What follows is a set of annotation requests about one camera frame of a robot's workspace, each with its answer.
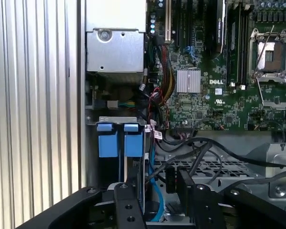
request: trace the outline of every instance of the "blue cable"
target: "blue cable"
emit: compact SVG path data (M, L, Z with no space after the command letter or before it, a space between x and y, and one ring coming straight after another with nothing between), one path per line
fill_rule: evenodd
M151 166L149 166L149 173L151 174L153 172L153 164L154 164L154 157L155 157L155 147L152 150L152 154L150 155L150 161L151 161ZM159 220L161 219L161 216L163 215L164 212L164 201L163 201L163 196L162 193L160 191L160 189L158 188L156 181L153 179L151 179L151 184L154 187L154 190L156 191L156 193L158 194L159 197L159 209L157 214L155 215L155 217L151 220L151 222L159 222Z

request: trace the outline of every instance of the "silver heatsink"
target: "silver heatsink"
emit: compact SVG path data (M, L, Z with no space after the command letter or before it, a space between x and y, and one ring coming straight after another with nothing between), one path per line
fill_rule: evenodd
M200 93L201 70L181 69L177 71L177 93Z

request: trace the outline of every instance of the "motherboard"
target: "motherboard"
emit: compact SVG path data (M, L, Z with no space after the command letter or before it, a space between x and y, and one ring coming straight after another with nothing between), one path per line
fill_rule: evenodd
M169 128L286 130L286 0L152 0L149 14L176 80Z

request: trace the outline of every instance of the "cpu socket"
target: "cpu socket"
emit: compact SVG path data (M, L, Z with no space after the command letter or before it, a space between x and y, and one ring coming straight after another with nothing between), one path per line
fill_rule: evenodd
M286 30L260 33L254 28L249 44L248 72L257 83L264 106L285 109L286 102L264 100L260 83L286 84Z
M286 30L269 35L269 32L260 33L258 29L253 29L249 44L248 67L253 80L257 77L257 73L270 73L269 76L277 75L280 78L283 73L286 77Z

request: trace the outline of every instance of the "dell logo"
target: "dell logo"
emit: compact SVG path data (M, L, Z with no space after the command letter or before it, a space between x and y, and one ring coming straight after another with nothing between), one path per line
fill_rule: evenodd
M224 84L223 80L210 80L210 84Z

